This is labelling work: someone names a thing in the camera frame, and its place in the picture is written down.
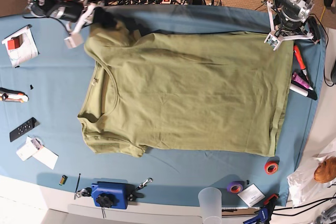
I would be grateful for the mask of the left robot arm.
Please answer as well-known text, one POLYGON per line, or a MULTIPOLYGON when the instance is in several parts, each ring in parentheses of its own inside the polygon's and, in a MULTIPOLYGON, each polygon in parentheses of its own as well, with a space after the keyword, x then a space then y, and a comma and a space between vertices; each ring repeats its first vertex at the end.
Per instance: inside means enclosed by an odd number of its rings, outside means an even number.
POLYGON ((314 0, 262 0, 267 7, 270 33, 265 43, 277 50, 282 42, 310 40, 318 43, 321 33, 311 11, 314 0))

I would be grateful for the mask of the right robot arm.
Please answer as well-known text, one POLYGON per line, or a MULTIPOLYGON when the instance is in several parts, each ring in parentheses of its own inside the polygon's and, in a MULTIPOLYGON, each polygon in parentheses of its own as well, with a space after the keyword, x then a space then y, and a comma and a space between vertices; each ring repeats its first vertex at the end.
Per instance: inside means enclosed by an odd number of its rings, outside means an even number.
POLYGON ((29 0, 30 13, 35 18, 50 18, 64 25, 68 38, 76 37, 83 27, 100 24, 104 28, 117 25, 114 16, 90 0, 29 0))

